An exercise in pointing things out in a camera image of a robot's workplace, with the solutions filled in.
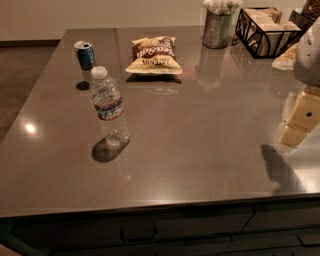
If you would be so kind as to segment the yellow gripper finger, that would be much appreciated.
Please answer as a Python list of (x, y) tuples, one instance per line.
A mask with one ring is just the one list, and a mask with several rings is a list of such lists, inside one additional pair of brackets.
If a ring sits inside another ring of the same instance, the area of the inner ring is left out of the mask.
[(320, 88), (290, 92), (283, 108), (278, 142), (297, 148), (320, 124)]

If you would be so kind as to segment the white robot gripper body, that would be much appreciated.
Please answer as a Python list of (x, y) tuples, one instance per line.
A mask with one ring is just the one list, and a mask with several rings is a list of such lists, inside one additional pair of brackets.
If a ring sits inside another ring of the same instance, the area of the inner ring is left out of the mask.
[(306, 85), (320, 86), (320, 17), (299, 40), (294, 74)]

